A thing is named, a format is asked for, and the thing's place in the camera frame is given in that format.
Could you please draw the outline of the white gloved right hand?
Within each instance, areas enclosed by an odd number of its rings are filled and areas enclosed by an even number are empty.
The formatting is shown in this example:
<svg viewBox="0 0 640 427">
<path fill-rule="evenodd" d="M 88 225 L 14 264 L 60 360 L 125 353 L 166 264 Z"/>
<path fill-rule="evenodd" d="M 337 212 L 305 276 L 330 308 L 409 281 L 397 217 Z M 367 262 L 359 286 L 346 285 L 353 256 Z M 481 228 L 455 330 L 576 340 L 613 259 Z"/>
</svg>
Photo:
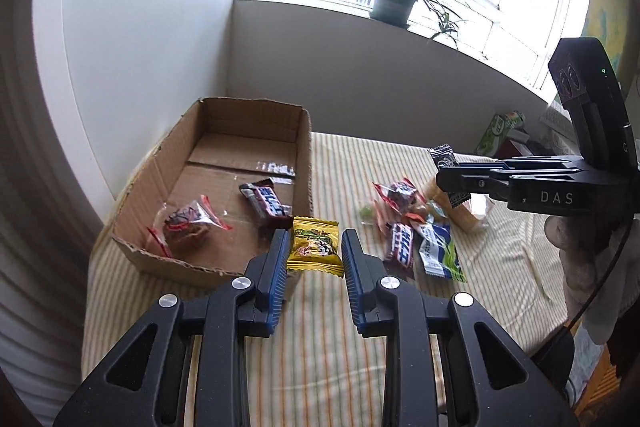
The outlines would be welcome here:
<svg viewBox="0 0 640 427">
<path fill-rule="evenodd" d="M 551 216 L 544 233 L 560 251 L 567 313 L 574 317 L 592 298 L 582 323 L 591 340 L 603 345 L 639 298 L 639 221 L 614 231 L 608 247 L 597 254 L 588 242 L 592 228 L 582 219 Z"/>
</svg>

